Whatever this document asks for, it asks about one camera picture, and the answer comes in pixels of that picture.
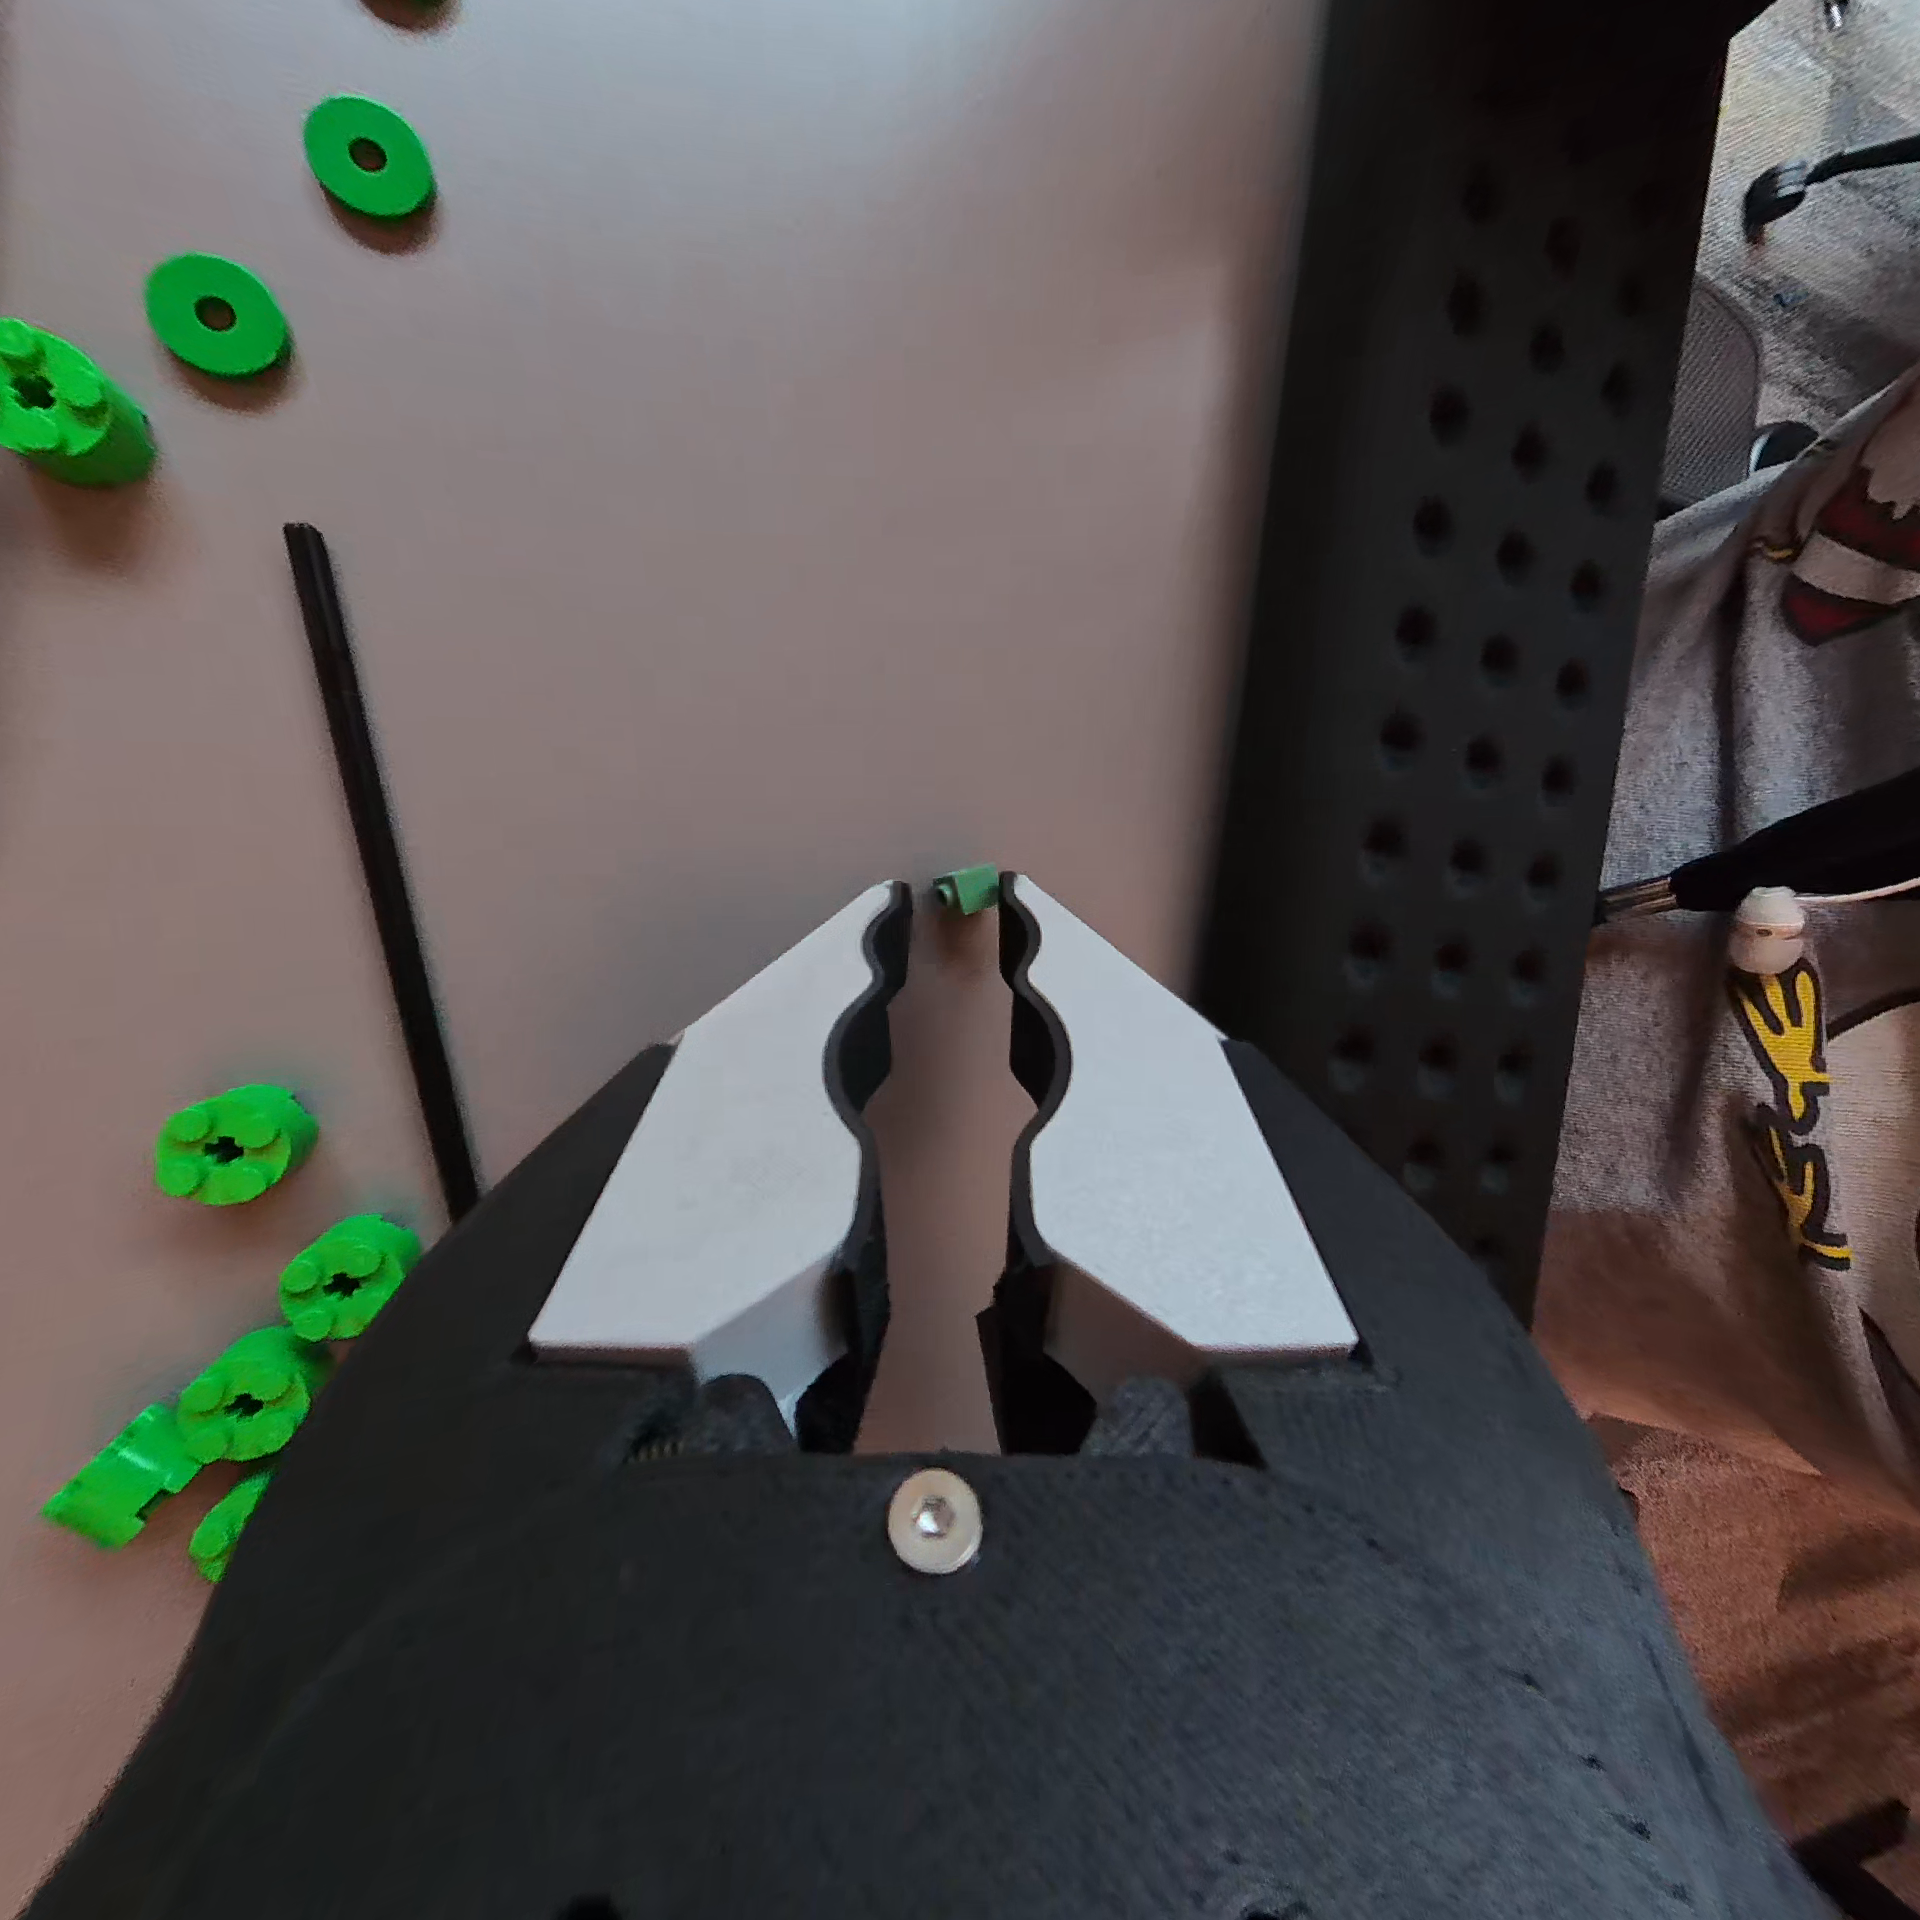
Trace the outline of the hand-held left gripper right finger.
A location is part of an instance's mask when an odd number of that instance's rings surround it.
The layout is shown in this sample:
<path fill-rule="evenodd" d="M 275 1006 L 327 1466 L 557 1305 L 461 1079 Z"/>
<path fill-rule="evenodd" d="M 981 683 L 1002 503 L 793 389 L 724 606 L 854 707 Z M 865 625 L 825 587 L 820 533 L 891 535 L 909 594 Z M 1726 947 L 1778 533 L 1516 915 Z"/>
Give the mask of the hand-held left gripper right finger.
<path fill-rule="evenodd" d="M 1137 1381 L 1188 1402 L 1229 1369 L 1356 1360 L 1229 1040 L 1025 872 L 996 927 L 1030 1104 L 977 1319 L 998 1451 L 1078 1451 Z"/>

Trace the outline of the grey printed shirt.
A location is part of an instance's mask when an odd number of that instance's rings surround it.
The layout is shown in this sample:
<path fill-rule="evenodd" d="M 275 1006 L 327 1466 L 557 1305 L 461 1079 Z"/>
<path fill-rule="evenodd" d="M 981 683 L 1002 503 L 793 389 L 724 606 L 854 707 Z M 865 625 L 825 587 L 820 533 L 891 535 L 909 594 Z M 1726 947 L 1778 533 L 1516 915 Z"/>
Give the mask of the grey printed shirt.
<path fill-rule="evenodd" d="M 1653 537 L 1602 887 L 1916 769 L 1916 370 Z M 1916 1510 L 1916 893 L 1597 926 L 1535 1334 L 1591 1416 Z"/>

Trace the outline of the black perforated desk panel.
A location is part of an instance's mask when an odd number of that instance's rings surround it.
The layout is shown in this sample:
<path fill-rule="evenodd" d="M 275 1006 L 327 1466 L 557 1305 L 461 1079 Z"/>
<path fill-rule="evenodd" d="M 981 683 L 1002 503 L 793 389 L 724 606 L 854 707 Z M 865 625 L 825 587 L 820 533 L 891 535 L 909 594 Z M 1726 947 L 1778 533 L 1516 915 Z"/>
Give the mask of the black perforated desk panel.
<path fill-rule="evenodd" d="M 1196 997 L 1523 1322 L 1758 11 L 1341 1 L 1314 75 Z"/>

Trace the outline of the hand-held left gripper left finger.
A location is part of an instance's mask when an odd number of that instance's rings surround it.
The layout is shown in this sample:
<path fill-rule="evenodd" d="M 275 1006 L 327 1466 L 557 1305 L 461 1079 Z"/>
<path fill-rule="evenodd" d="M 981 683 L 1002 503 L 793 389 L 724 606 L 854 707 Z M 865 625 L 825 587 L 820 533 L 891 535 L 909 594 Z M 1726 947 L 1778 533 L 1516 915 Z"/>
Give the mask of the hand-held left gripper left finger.
<path fill-rule="evenodd" d="M 756 1377 L 849 1453 L 890 1328 L 867 1109 L 915 903 L 868 887 L 689 1024 L 535 1315 L 541 1362 Z"/>

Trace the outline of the green round brick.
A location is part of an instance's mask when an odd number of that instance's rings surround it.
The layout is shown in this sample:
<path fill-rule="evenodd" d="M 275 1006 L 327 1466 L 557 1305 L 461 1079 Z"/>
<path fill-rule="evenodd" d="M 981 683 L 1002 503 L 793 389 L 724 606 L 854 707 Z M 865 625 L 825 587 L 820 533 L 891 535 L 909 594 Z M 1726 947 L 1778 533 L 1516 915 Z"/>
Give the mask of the green round brick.
<path fill-rule="evenodd" d="M 157 461 L 150 421 L 83 347 L 2 318 L 2 442 L 54 479 L 111 489 Z"/>

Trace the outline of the thin black rod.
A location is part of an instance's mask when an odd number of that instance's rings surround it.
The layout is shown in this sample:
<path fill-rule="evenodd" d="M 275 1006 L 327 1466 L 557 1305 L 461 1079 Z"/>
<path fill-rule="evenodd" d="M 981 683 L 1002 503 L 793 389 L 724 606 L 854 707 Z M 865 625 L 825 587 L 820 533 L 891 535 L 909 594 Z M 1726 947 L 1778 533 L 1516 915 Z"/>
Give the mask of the thin black rod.
<path fill-rule="evenodd" d="M 428 1157 L 447 1222 L 458 1225 L 478 1203 L 483 1183 L 463 1094 L 447 1050 L 441 997 L 428 965 L 417 898 L 405 871 L 394 797 L 351 649 L 345 600 L 330 543 L 318 525 L 287 521 L 282 527 L 282 541 Z"/>

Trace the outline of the black office chair base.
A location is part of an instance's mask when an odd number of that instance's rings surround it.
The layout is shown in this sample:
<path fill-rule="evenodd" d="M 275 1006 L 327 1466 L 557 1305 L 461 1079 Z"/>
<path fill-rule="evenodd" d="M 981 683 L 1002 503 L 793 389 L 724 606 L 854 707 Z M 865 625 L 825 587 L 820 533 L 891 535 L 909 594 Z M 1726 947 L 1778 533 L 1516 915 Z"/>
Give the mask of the black office chair base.
<path fill-rule="evenodd" d="M 1758 243 L 1770 226 L 1798 209 L 1817 184 L 1845 175 L 1878 174 L 1916 165 L 1920 135 L 1908 131 L 1873 145 L 1837 150 L 1817 160 L 1785 160 L 1753 175 L 1741 197 L 1741 234 Z"/>

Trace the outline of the white desk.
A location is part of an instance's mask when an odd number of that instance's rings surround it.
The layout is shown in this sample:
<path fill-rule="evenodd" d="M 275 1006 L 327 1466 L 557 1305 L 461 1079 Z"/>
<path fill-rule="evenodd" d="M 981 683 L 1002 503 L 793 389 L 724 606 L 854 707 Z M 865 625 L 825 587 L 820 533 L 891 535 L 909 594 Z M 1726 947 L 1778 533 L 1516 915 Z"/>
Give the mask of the white desk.
<path fill-rule="evenodd" d="M 437 1209 L 282 525 L 323 527 L 476 1157 L 868 880 L 981 854 L 1186 959 L 1326 5 L 5 5 L 5 312 L 157 467 L 5 458 L 5 1645 L 161 1658 L 38 1501 L 319 1215 L 165 1201 L 285 1071 Z M 309 109 L 420 135 L 375 221 Z M 167 256 L 287 358 L 153 335 Z"/>

